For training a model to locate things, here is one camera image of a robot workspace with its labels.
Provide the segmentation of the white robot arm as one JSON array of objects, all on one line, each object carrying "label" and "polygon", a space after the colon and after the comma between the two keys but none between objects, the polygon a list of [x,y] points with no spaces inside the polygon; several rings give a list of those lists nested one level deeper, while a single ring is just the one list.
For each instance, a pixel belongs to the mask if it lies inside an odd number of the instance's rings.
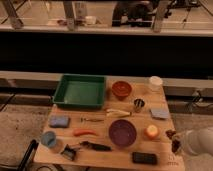
[{"label": "white robot arm", "polygon": [[213,127],[187,130],[172,136],[172,152],[190,156],[209,154],[213,156]]}]

